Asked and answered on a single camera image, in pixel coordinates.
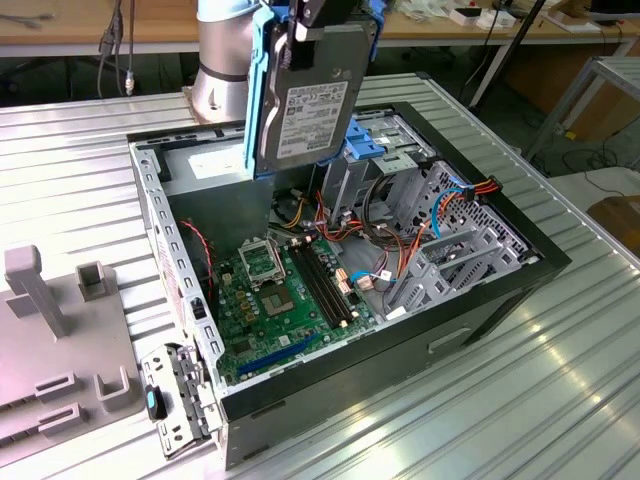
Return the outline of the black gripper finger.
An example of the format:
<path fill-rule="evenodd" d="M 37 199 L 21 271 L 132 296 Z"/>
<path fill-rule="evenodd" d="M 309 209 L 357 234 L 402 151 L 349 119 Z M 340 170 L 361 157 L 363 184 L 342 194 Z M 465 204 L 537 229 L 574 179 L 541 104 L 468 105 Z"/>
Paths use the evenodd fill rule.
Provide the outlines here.
<path fill-rule="evenodd" d="M 289 70 L 313 66 L 315 43 L 324 34 L 324 1 L 290 1 L 287 26 Z"/>

